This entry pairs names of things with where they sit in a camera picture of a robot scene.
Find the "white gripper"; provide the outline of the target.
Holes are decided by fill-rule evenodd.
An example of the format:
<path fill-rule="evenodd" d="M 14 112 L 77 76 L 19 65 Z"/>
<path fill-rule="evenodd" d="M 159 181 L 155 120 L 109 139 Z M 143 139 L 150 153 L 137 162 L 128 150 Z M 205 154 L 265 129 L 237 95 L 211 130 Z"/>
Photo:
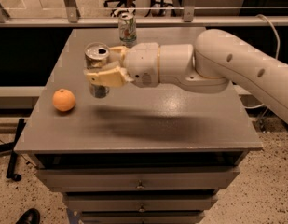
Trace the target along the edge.
<path fill-rule="evenodd" d="M 128 49 L 115 46 L 109 49 L 109 64 L 99 72 L 85 73 L 87 81 L 105 87 L 122 87 L 132 82 L 140 88 L 156 87 L 159 84 L 159 44 L 140 43 Z"/>

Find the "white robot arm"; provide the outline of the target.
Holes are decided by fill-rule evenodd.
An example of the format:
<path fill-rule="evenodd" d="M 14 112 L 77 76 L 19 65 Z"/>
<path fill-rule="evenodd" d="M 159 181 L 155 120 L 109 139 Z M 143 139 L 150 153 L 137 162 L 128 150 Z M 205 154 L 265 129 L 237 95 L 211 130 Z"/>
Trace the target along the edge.
<path fill-rule="evenodd" d="M 217 93 L 230 81 L 288 124 L 288 64 L 222 30 L 202 32 L 194 44 L 140 43 L 85 49 L 85 77 L 93 86 L 140 88 L 173 84 L 185 91 Z"/>

